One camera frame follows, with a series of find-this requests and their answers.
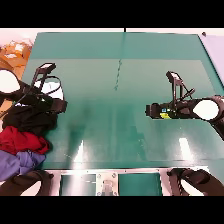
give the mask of purple cloth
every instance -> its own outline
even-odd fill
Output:
[[[224,85],[224,36],[199,35],[215,70]]]
[[[18,152],[16,156],[0,150],[0,181],[18,174],[26,174],[45,160],[45,155],[31,151]]]

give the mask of blue cloth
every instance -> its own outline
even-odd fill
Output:
[[[45,160],[45,155],[31,151],[18,152],[16,156],[0,150],[0,181],[18,174],[26,174]]]

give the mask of teal table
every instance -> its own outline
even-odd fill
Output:
[[[146,104],[172,99],[169,70],[194,97],[224,94],[197,35],[39,33],[23,81],[46,62],[57,65],[68,107],[46,136],[43,169],[208,165],[224,181],[224,143],[208,123],[145,116]]]

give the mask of green tabletop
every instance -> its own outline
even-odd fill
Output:
[[[208,123],[152,120],[144,113],[146,104],[171,100],[168,70],[195,88],[195,97],[223,95],[197,35],[40,33],[23,81],[30,83],[46,62],[56,63],[52,74],[62,81],[68,108],[46,136],[53,149],[42,168],[209,165],[224,179],[223,141]]]

